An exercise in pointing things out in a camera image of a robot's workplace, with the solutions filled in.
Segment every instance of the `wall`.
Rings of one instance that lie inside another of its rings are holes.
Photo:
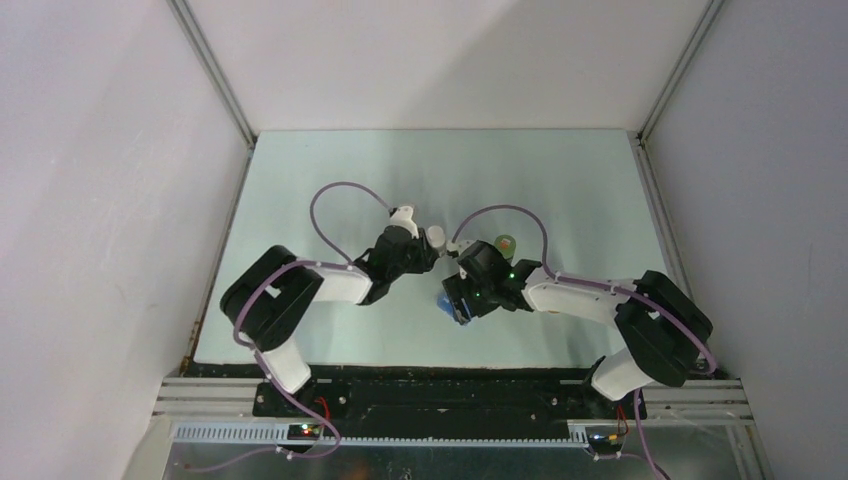
[[[636,130],[707,1],[191,3],[257,131]]]
[[[166,2],[4,2],[0,474],[120,478],[246,152]]]
[[[848,3],[728,2],[649,146],[777,478],[844,478]]]

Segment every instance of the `robotic arm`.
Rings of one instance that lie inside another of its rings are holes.
[[[299,390],[311,375],[292,334],[312,302],[370,305],[383,298],[402,275],[432,270],[445,253],[442,228],[419,228],[413,214],[411,205],[393,209],[374,247],[353,265],[299,260],[285,247],[273,246],[224,293],[221,310],[250,337],[260,361],[286,391]],[[250,302],[254,292],[286,265],[292,268]],[[239,325],[245,308],[247,314]]]
[[[618,288],[652,299],[702,342],[712,333],[709,319],[659,272],[648,271],[636,281],[586,281],[581,285],[579,280],[565,283],[551,278],[538,261],[521,260],[513,266],[497,248],[483,241],[452,246],[451,250],[448,254],[457,257],[460,271],[442,285],[459,324],[503,307],[565,313],[617,328],[627,348],[602,357],[589,374],[592,387],[609,400],[620,400],[652,381],[682,386],[699,353],[665,318],[635,298],[617,293]],[[593,284],[609,288],[584,286]]]

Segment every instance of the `white table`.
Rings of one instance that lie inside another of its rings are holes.
[[[471,212],[495,203],[527,207],[545,222],[553,269],[599,278],[665,271],[636,162],[622,130],[450,130],[264,132],[216,279],[194,360],[248,363],[232,341],[218,302],[269,246],[341,261],[309,222],[309,202],[338,180],[363,183],[390,204],[413,203],[424,227],[448,236]],[[356,257],[386,223],[358,190],[338,188],[319,201],[325,233]],[[493,212],[463,238],[517,240],[516,260],[539,259],[541,235],[518,212]],[[407,275],[369,307],[313,305],[295,336],[313,364],[430,367],[586,367],[623,346],[614,330],[564,315],[503,310],[460,326],[436,306],[455,264]]]

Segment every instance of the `metal grate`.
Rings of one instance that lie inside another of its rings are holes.
[[[175,443],[225,443],[225,444],[312,444],[312,440],[288,440],[288,423],[221,423],[180,422],[174,426]],[[504,439],[438,439],[438,438],[373,438],[344,437],[343,445],[351,446],[410,446],[410,447],[583,447],[587,443],[586,427],[571,426],[571,438],[551,440]],[[318,443],[332,443],[324,437]]]

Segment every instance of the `green object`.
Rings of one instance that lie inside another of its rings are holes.
[[[495,248],[508,262],[512,263],[512,257],[515,255],[515,238],[511,235],[498,235],[495,238]]]

